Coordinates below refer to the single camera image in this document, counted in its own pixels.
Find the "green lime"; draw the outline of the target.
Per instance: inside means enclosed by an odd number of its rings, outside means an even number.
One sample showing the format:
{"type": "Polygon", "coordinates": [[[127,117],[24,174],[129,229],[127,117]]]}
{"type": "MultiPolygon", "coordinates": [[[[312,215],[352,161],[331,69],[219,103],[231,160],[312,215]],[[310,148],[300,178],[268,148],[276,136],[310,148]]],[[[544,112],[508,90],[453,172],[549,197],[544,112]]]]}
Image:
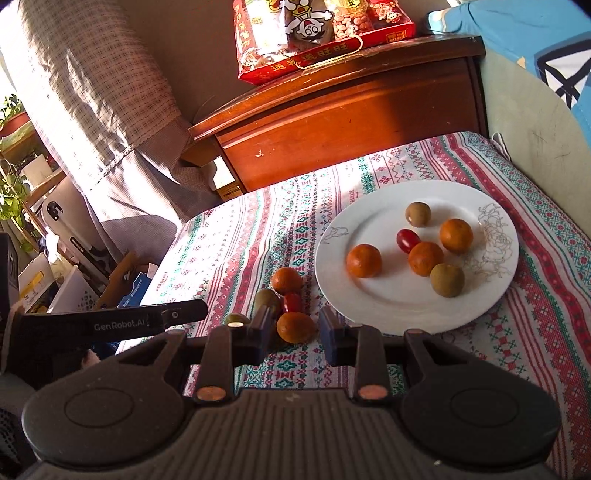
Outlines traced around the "green lime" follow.
{"type": "Polygon", "coordinates": [[[250,319],[242,313],[230,313],[224,318],[223,323],[224,325],[249,325],[250,319]]]}

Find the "dark red tomato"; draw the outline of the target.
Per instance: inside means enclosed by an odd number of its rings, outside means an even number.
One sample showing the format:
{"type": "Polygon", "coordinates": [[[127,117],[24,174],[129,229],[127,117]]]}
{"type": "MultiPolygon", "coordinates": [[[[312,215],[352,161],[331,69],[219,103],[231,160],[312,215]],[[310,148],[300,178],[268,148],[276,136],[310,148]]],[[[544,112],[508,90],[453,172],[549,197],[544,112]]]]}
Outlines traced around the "dark red tomato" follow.
{"type": "Polygon", "coordinates": [[[301,295],[294,292],[289,292],[283,296],[283,311],[286,313],[303,313],[303,302],[301,302],[301,295]]]}

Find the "large orange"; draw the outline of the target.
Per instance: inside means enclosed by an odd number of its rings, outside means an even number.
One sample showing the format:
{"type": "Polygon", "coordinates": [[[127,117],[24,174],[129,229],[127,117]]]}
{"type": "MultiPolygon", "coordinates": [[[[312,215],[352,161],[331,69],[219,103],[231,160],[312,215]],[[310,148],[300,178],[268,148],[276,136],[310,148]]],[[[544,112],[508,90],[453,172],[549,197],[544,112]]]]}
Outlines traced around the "large orange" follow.
{"type": "Polygon", "coordinates": [[[372,278],[382,271],[382,256],[378,248],[370,244],[359,244],[349,250],[346,269],[355,278],[372,278]]]}

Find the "small orange front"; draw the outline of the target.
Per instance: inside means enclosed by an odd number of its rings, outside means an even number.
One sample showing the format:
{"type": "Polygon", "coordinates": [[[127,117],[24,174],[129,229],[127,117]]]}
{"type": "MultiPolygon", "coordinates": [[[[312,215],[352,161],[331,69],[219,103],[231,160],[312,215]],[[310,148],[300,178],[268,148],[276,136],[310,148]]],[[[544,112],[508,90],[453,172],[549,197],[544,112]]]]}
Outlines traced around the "small orange front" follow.
{"type": "Polygon", "coordinates": [[[294,268],[283,267],[273,273],[270,285],[276,293],[283,296],[289,293],[299,294],[303,286],[303,278],[294,268]]]}

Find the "small orange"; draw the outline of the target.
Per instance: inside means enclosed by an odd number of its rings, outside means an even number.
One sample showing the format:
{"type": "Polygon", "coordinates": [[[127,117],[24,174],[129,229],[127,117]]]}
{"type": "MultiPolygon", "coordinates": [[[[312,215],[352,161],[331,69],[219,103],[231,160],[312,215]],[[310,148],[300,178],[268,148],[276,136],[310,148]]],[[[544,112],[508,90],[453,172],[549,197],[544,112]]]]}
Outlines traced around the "small orange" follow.
{"type": "Polygon", "coordinates": [[[471,226],[465,220],[451,218],[441,225],[439,239],[448,251],[462,255],[471,248],[474,234],[471,226]]]}
{"type": "Polygon", "coordinates": [[[299,294],[303,286],[303,278],[294,268],[283,267],[273,273],[270,285],[276,293],[283,296],[289,293],[299,294]]]}
{"type": "Polygon", "coordinates": [[[443,261],[444,252],[434,242],[421,242],[408,255],[411,270],[422,277],[428,277],[433,268],[443,261]]]}

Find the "yellow-brown kiwi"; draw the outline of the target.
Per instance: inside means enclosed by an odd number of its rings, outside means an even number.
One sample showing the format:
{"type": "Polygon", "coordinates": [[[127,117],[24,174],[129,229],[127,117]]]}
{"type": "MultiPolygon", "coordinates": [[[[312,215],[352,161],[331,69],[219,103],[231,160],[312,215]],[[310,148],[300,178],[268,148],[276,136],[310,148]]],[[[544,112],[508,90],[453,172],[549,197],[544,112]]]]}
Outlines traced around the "yellow-brown kiwi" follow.
{"type": "Polygon", "coordinates": [[[465,286],[464,271],[455,265],[440,263],[430,274],[433,290],[440,296],[454,298],[462,293],[465,286]]]}

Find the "red cherry tomato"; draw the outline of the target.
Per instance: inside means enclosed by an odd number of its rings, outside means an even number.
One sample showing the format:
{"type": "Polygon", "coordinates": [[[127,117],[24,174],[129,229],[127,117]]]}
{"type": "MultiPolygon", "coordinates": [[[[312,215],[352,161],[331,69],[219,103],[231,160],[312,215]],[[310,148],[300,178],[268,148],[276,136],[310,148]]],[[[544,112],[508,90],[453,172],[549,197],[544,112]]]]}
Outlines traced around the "red cherry tomato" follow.
{"type": "Polygon", "coordinates": [[[401,229],[396,236],[398,247],[405,253],[410,254],[411,251],[422,242],[419,235],[411,229],[401,229]]]}

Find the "white ceramic plate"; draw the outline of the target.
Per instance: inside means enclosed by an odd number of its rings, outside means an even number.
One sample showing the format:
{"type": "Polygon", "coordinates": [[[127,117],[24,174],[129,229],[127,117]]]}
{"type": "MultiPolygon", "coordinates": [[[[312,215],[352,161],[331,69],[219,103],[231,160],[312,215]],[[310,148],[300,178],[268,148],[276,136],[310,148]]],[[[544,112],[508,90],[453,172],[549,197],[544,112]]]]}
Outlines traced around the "white ceramic plate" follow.
{"type": "Polygon", "coordinates": [[[401,335],[441,333],[484,315],[517,269],[506,210],[470,186],[441,180],[384,187],[339,213],[315,253],[332,308],[401,335]]]}

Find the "blue white carton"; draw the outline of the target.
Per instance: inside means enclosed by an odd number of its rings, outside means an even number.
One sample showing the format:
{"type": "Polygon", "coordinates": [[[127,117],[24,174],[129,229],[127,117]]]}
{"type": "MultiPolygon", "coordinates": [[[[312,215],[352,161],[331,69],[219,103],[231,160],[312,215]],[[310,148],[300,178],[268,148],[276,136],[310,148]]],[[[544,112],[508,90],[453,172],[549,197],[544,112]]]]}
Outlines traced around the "blue white carton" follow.
{"type": "Polygon", "coordinates": [[[139,273],[133,281],[130,292],[121,298],[117,307],[131,308],[139,306],[150,283],[151,279],[146,273],[139,273]]]}

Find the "potted green plant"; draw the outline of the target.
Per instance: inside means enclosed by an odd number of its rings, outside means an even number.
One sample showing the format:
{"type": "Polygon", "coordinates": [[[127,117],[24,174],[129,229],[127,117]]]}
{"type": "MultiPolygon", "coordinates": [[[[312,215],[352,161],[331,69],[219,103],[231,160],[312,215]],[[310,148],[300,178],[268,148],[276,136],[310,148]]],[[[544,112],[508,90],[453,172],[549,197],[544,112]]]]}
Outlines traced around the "potted green plant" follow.
{"type": "Polygon", "coordinates": [[[22,101],[16,94],[6,96],[1,105],[1,220],[12,222],[22,232],[26,231],[23,202],[29,191],[15,168],[3,164],[8,162],[4,150],[11,145],[10,136],[27,122],[22,101]]]}

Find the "cardboard box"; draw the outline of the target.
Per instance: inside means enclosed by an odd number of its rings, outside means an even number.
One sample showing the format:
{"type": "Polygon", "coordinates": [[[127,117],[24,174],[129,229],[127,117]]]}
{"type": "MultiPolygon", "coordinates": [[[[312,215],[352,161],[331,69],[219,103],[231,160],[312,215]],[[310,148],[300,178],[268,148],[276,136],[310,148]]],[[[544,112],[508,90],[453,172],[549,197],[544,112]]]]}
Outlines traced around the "cardboard box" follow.
{"type": "Polygon", "coordinates": [[[213,161],[214,173],[211,176],[211,185],[223,202],[228,202],[239,196],[245,195],[245,189],[238,182],[235,175],[226,165],[221,156],[217,156],[213,161]]]}

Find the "patterned woven tablecloth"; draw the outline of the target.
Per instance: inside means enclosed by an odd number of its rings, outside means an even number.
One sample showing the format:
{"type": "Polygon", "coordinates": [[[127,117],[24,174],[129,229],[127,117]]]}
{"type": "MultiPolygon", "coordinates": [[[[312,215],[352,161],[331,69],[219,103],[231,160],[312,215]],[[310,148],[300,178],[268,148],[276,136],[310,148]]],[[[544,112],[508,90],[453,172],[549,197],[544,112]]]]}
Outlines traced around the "patterned woven tablecloth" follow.
{"type": "Polygon", "coordinates": [[[420,328],[544,389],[562,425],[548,466],[590,473],[590,241],[493,145],[470,132],[421,140],[242,195],[188,222],[161,261],[146,305],[204,300],[211,333],[252,316],[281,268],[297,271],[310,317],[322,307],[389,335],[420,328]],[[430,206],[419,230],[467,222],[474,240],[445,260],[466,282],[438,295],[397,244],[408,204],[430,206]]]}

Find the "wooden cabinet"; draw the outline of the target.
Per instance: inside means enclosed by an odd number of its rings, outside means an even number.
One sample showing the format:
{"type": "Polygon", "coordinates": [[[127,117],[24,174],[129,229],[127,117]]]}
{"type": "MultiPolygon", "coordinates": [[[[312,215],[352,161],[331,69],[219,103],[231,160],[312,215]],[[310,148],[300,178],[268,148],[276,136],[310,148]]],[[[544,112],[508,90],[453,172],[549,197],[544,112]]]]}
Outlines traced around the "wooden cabinet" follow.
{"type": "Polygon", "coordinates": [[[190,127],[242,192],[435,136],[487,135],[478,36],[382,45],[257,87],[190,127]]]}

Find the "checked curtain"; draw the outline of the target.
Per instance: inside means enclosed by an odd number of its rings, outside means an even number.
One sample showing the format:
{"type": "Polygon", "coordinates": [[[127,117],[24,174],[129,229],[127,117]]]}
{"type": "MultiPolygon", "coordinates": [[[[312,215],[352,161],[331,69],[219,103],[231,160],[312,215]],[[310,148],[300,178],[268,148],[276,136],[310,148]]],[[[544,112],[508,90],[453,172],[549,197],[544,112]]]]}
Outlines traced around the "checked curtain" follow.
{"type": "Polygon", "coordinates": [[[115,1],[5,1],[5,70],[49,153],[119,257],[159,261],[214,208],[168,81],[115,1]]]}

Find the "red snack gift bag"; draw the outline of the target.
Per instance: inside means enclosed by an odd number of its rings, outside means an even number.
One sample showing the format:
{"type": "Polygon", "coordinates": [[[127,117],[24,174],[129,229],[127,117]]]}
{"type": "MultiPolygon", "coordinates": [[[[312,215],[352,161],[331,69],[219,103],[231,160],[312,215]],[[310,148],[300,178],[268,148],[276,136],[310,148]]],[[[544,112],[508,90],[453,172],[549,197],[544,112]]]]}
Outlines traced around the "red snack gift bag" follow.
{"type": "Polygon", "coordinates": [[[397,1],[235,1],[233,13],[238,79],[252,85],[416,35],[397,1]]]}

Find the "blue cushion cloth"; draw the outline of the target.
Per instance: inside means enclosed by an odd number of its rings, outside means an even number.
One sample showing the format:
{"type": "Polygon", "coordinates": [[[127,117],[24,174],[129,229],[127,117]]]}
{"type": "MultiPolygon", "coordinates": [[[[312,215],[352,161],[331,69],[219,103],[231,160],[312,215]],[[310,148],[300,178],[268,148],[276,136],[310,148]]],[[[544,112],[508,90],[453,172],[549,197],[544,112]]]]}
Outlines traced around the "blue cushion cloth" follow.
{"type": "Polygon", "coordinates": [[[590,138],[590,3],[480,0],[427,14],[436,34],[480,36],[542,81],[590,138]]]}

